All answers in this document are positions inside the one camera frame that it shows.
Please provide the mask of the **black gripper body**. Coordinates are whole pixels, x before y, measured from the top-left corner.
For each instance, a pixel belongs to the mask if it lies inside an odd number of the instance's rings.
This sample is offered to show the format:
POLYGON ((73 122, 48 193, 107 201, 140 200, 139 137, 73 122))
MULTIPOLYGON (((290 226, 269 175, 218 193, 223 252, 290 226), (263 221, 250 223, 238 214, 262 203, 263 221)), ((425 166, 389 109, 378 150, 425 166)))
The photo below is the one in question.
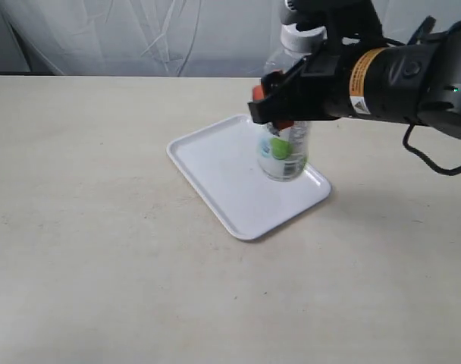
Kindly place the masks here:
POLYGON ((306 62, 300 95, 303 116, 335 120, 353 113, 349 82, 352 69, 367 51, 385 46, 382 25, 371 1, 301 1, 303 27, 323 26, 325 44, 306 62))

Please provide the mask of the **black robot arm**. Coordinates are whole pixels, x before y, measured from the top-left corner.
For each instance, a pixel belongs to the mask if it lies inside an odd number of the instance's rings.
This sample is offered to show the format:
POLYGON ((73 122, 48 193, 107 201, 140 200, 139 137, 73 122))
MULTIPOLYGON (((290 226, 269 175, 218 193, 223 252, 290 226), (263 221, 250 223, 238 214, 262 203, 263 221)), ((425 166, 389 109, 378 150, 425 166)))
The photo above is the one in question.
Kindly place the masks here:
POLYGON ((370 1, 294 1, 284 21, 326 39, 286 72, 261 80, 257 124, 358 118, 431 127, 461 140, 461 20, 428 17, 407 43, 384 36, 370 1))

